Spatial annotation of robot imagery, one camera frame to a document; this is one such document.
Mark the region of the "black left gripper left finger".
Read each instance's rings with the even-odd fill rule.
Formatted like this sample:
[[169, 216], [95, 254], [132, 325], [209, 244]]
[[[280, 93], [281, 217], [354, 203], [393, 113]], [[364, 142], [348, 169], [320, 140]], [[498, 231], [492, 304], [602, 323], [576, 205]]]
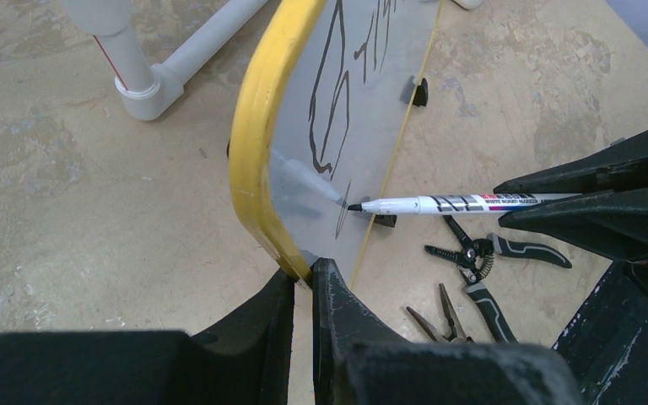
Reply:
[[294, 281], [180, 330], [0, 333], [0, 404], [284, 404]]

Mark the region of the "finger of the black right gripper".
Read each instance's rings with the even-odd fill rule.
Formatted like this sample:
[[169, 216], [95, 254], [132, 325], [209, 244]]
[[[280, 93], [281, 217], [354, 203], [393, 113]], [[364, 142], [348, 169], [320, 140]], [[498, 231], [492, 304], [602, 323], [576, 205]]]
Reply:
[[496, 193], [623, 192], [648, 187], [648, 130], [583, 159], [505, 181]]

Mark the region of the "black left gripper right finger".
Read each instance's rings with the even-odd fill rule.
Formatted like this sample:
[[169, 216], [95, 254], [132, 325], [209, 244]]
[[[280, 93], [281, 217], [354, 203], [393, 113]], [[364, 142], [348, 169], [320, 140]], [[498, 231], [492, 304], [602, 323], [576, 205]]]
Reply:
[[554, 351], [519, 343], [412, 343], [346, 285], [336, 262], [311, 267], [318, 404], [579, 404]]

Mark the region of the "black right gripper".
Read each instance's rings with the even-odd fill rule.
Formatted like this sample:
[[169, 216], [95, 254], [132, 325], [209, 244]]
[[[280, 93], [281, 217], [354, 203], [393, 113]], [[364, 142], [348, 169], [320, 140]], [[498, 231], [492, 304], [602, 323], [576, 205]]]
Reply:
[[[648, 187], [547, 202], [499, 225], [614, 261], [648, 261]], [[648, 267], [613, 262], [553, 344], [584, 404], [648, 404]]]

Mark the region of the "white whiteboard marker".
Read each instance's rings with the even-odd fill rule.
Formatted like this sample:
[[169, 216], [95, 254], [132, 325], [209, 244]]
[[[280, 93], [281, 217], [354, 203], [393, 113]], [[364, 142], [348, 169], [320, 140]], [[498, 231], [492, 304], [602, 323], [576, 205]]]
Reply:
[[580, 193], [472, 194], [390, 197], [348, 205], [348, 211], [372, 215], [456, 215], [507, 213], [549, 203]]

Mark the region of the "yellow framed whiteboard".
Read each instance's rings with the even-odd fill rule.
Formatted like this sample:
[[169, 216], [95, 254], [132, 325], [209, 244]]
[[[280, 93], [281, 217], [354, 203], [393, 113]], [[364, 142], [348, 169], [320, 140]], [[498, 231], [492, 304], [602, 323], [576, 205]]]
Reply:
[[290, 276], [347, 283], [430, 54], [438, 1], [283, 1], [254, 51], [229, 142], [236, 216]]

